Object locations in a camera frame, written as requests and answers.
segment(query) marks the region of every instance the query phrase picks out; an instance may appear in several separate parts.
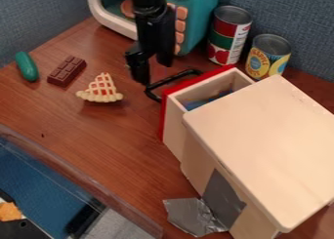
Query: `wooden box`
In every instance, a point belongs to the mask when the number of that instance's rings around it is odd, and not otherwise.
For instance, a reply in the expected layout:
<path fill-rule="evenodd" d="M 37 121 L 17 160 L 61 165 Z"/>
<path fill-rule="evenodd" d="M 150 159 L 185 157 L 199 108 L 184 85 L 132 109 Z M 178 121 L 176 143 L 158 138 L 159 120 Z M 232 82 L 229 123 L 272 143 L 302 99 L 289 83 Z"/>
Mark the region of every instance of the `wooden box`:
<path fill-rule="evenodd" d="M 333 200 L 334 115 L 283 77 L 185 113 L 184 124 L 181 167 L 193 187 L 202 195 L 218 170 L 247 204 L 234 239 L 288 233 Z"/>
<path fill-rule="evenodd" d="M 235 67 L 228 70 L 223 67 L 218 71 L 206 73 L 194 82 L 186 82 L 177 87 L 176 92 L 172 89 L 164 96 L 160 124 L 161 139 L 179 161 L 182 160 L 186 139 L 186 129 L 182 124 L 183 115 L 188 112 L 184 106 L 185 102 L 208 99 L 228 89 L 236 92 L 254 83 Z"/>

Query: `red soup can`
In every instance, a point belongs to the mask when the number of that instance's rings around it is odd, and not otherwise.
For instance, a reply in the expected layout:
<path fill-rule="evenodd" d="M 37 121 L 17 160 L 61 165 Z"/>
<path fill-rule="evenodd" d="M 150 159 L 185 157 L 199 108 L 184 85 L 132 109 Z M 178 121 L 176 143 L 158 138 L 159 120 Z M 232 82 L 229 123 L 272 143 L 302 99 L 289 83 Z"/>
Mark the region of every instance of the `red soup can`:
<path fill-rule="evenodd" d="M 234 6 L 218 7 L 209 35 L 209 59 L 218 64 L 237 63 L 251 24 L 252 17 L 246 10 Z"/>

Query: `tin can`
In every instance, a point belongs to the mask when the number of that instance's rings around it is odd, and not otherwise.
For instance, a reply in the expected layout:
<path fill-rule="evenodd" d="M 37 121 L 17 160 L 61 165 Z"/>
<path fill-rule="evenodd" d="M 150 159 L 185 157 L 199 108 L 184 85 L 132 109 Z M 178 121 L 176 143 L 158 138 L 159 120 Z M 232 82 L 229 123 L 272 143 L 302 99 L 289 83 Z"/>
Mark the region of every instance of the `tin can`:
<path fill-rule="evenodd" d="M 289 42 L 274 34 L 261 34 L 254 38 L 246 62 L 246 72 L 255 80 L 282 74 L 291 56 Z"/>
<path fill-rule="evenodd" d="M 234 6 L 215 10 L 208 43 L 209 59 L 218 64 L 237 63 L 252 24 L 250 14 Z"/>

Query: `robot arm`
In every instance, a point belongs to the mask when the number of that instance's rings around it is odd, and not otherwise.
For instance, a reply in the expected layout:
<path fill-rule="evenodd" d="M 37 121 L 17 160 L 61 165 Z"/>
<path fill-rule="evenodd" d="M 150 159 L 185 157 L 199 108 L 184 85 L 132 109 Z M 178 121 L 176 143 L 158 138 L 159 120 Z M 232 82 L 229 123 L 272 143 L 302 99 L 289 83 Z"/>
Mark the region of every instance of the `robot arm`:
<path fill-rule="evenodd" d="M 175 13 L 166 0 L 133 0 L 138 41 L 125 53 L 134 80 L 150 83 L 148 59 L 172 66 L 175 48 Z"/>

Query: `toy cucumber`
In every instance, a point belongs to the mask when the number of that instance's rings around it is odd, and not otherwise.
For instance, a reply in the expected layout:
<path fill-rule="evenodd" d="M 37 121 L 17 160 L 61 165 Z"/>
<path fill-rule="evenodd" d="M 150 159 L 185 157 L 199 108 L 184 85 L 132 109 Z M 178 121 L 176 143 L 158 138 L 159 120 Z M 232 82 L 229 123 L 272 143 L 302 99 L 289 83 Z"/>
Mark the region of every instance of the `toy cucumber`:
<path fill-rule="evenodd" d="M 37 66 L 28 53 L 18 52 L 15 55 L 15 61 L 24 79 L 29 82 L 34 82 L 38 79 L 39 73 Z"/>

